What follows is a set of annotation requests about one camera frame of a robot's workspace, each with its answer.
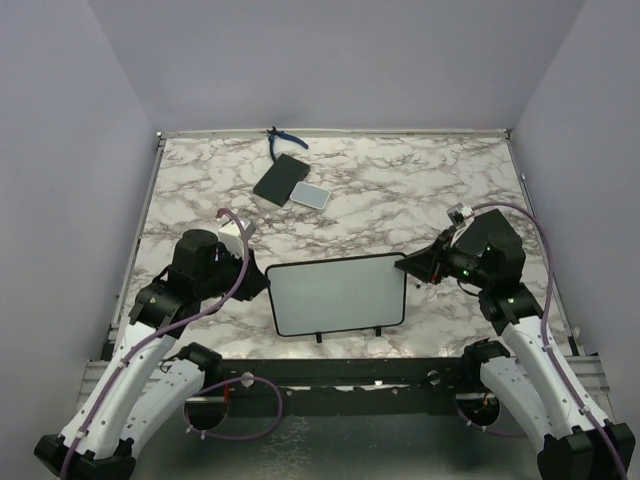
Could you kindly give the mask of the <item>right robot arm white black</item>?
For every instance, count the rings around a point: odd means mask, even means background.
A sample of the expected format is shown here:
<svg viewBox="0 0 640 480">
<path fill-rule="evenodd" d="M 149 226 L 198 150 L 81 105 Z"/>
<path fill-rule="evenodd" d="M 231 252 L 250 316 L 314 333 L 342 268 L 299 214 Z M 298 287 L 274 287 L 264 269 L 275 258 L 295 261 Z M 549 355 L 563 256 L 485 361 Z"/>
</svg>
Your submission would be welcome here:
<svg viewBox="0 0 640 480">
<path fill-rule="evenodd" d="M 459 367 L 469 390 L 484 388 L 516 420 L 544 479 L 625 479 L 635 436 L 593 399 L 559 350 L 540 304 L 522 281 L 523 241 L 499 205 L 449 210 L 451 227 L 397 261 L 423 283 L 453 278 L 477 288 L 479 307 L 498 338 L 465 348 Z"/>
</svg>

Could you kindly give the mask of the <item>small whiteboard black frame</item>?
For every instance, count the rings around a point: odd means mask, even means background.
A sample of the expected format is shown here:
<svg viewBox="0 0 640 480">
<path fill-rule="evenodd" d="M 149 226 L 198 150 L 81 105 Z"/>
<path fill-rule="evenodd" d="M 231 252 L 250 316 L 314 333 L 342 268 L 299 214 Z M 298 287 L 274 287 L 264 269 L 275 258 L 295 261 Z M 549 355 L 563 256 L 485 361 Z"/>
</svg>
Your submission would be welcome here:
<svg viewBox="0 0 640 480">
<path fill-rule="evenodd" d="M 266 277 L 281 337 L 395 327 L 405 320 L 407 274 L 400 252 L 269 266 Z"/>
</svg>

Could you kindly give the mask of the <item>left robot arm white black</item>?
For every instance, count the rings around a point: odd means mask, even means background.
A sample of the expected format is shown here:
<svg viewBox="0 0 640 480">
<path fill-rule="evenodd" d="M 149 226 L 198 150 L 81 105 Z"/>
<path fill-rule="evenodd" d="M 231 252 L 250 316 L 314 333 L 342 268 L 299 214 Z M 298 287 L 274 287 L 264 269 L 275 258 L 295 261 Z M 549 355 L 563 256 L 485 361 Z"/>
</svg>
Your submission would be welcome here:
<svg viewBox="0 0 640 480">
<path fill-rule="evenodd" d="M 85 403 L 59 434 L 44 435 L 34 454 L 60 479 L 128 479 L 142 448 L 191 395 L 214 392 L 220 354 L 195 342 L 171 354 L 191 317 L 216 299 L 250 301 L 269 281 L 248 240 L 252 228 L 230 222 L 218 232 L 192 229 L 172 261 L 136 295 L 111 361 Z"/>
</svg>

